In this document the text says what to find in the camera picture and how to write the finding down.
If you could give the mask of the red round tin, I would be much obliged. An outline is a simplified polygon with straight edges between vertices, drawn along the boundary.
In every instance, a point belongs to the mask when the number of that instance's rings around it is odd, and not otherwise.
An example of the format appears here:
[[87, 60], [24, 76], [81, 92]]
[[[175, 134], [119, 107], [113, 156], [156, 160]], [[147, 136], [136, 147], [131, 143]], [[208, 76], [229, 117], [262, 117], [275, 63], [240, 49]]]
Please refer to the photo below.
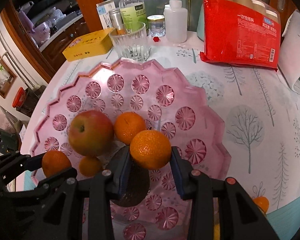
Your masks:
[[26, 99], [26, 96], [27, 96], [27, 90], [23, 89], [23, 87], [20, 87], [13, 99], [12, 107], [13, 108], [21, 107]]

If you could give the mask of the white water dispenser appliance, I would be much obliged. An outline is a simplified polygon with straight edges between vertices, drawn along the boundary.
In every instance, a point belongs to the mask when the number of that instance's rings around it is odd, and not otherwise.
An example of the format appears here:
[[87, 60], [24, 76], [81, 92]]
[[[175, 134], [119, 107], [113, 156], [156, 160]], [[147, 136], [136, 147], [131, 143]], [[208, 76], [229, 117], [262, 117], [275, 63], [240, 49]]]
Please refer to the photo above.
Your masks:
[[300, 12], [295, 10], [282, 34], [279, 69], [289, 88], [300, 95]]

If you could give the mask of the small glass jar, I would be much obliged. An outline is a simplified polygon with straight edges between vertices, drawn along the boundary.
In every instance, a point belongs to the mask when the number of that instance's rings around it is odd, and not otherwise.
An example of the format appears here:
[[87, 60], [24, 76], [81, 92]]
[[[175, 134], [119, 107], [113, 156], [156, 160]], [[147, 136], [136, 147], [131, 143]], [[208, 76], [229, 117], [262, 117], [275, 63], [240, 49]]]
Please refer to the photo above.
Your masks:
[[151, 15], [147, 17], [149, 32], [152, 37], [165, 36], [165, 18], [164, 15]]

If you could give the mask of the clear glass tumbler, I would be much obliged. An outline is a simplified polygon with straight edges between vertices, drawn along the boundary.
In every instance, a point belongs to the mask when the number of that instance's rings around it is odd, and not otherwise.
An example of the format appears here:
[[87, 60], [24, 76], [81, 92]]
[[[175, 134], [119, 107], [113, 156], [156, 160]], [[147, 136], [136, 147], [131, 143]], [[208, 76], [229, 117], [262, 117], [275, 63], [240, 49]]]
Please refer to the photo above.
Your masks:
[[109, 37], [119, 58], [144, 62], [149, 58], [151, 47], [147, 41], [143, 22], [124, 24], [121, 32], [114, 29]]

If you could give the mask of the red paper cup package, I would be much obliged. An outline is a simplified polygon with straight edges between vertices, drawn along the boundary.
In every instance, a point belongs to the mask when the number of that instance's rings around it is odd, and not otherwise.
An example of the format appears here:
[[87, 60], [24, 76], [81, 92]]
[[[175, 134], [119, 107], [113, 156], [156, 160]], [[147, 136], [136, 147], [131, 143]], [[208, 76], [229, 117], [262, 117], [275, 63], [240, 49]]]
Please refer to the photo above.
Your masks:
[[207, 63], [277, 70], [280, 54], [279, 13], [261, 0], [203, 0]]

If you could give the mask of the teal ceramic mug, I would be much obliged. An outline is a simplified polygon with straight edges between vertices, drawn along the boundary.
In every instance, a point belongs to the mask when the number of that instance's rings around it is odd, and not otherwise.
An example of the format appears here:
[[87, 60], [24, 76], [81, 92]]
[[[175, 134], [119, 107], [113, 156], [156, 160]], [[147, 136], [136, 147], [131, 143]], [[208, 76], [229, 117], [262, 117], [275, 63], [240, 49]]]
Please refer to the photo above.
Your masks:
[[197, 37], [204, 41], [204, 6], [202, 4], [200, 8], [198, 24], [197, 24]]

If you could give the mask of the small orange kumquat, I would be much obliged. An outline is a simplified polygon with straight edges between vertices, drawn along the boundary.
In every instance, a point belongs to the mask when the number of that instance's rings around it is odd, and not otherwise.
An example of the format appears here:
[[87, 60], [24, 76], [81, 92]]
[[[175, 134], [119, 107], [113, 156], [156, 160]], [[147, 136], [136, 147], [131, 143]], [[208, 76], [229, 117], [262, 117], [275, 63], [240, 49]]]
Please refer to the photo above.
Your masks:
[[85, 177], [94, 177], [103, 171], [101, 161], [97, 157], [84, 157], [79, 162], [79, 171]]

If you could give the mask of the tree print tablecloth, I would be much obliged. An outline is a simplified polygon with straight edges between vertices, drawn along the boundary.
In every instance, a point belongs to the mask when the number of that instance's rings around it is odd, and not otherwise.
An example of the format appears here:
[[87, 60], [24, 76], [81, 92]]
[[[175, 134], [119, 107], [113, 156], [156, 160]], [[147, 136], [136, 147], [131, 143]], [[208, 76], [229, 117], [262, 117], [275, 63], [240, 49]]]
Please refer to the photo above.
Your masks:
[[91, 109], [111, 121], [137, 113], [194, 169], [267, 198], [280, 239], [300, 228], [300, 96], [280, 72], [208, 64], [183, 46], [153, 47], [144, 63], [115, 51], [66, 62], [36, 105], [21, 152], [60, 150], [78, 167], [69, 127]]

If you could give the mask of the white squeeze wash bottle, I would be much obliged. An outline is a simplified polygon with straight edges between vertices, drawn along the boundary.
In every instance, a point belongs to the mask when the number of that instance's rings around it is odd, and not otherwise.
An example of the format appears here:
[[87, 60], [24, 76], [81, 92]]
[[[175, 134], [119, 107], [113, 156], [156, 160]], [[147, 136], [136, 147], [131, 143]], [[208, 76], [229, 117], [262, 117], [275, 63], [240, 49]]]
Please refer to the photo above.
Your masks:
[[166, 38], [171, 43], [184, 43], [187, 40], [188, 11], [181, 0], [170, 0], [164, 9]]

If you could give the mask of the yellow tin box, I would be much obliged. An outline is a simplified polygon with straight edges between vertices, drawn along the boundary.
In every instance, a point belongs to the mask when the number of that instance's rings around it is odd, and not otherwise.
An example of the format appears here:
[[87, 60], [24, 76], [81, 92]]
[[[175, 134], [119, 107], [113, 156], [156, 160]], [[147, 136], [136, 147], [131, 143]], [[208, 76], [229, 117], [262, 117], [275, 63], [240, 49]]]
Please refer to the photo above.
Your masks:
[[109, 28], [77, 37], [62, 53], [69, 62], [106, 54], [113, 47], [109, 37], [113, 30]]

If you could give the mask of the white blue carton box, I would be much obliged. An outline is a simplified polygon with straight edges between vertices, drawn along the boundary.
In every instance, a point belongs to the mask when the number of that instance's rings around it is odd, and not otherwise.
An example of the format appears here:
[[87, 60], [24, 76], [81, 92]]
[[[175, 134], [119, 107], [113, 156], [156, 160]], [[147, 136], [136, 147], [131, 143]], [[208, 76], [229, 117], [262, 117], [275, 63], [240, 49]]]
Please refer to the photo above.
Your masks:
[[114, 0], [107, 0], [96, 5], [96, 10], [99, 15], [103, 29], [109, 29], [113, 27], [109, 16], [109, 12], [115, 8], [116, 7]]

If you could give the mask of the pink plastic fruit bowl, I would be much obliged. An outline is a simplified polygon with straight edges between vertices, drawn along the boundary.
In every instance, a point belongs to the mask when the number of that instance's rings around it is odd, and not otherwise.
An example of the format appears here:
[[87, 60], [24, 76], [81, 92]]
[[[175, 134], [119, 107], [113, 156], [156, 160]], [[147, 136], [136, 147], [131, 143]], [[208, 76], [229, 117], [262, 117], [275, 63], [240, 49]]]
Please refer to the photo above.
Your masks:
[[[208, 106], [205, 89], [192, 86], [177, 68], [157, 61], [121, 59], [101, 63], [61, 87], [34, 131], [32, 155], [61, 151], [82, 180], [90, 173], [84, 150], [106, 144], [94, 161], [106, 166], [139, 132], [158, 151], [166, 141], [194, 169], [223, 179], [230, 154], [222, 143], [224, 121]], [[151, 170], [132, 167], [121, 200], [110, 202], [116, 239], [185, 239], [191, 202], [182, 200], [161, 154], [148, 158]]]

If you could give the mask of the red yellow apple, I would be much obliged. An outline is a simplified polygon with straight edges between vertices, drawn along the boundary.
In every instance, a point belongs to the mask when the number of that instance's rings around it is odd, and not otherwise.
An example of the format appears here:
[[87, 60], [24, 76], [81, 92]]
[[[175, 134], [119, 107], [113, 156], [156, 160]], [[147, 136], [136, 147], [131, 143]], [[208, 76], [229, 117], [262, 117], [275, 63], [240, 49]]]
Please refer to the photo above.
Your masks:
[[82, 156], [98, 157], [106, 154], [113, 140], [113, 123], [102, 112], [96, 110], [81, 112], [70, 124], [69, 144]]

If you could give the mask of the dark avocado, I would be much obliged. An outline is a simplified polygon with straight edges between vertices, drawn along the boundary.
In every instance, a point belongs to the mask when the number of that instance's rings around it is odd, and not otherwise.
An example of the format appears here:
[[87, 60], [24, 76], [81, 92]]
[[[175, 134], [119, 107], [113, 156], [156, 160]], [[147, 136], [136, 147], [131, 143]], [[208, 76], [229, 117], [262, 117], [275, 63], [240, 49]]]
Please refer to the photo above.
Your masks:
[[150, 189], [149, 172], [134, 161], [129, 146], [123, 146], [115, 153], [107, 169], [113, 174], [107, 189], [114, 204], [133, 207], [144, 200]]

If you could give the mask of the small orange mandarin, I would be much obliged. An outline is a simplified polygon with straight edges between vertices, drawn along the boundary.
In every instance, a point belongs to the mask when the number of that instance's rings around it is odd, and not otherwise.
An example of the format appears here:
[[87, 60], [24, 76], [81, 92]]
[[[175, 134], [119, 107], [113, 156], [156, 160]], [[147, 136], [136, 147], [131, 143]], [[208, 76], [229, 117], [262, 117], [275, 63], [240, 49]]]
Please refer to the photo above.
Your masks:
[[253, 202], [259, 207], [259, 209], [266, 214], [268, 209], [269, 209], [269, 200], [264, 197], [264, 196], [260, 196], [260, 197], [256, 197], [253, 199]]

